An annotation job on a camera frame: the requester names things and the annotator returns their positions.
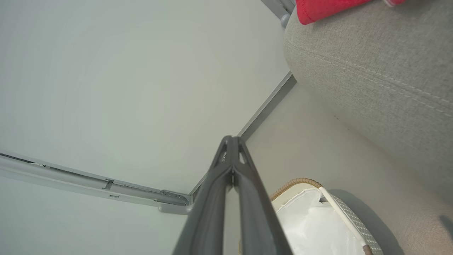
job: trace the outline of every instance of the floor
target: floor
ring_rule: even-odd
[[[450,254],[453,207],[297,84],[247,141],[269,194],[293,178],[323,184],[361,218],[384,254]],[[237,254],[237,194],[227,197],[225,254]]]

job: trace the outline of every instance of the red fabric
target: red fabric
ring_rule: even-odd
[[[296,0],[297,16],[300,23],[307,25],[368,1],[371,0]]]

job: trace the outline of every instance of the sofa cushion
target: sofa cushion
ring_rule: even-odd
[[[453,1],[293,15],[284,51],[299,84],[453,204]]]

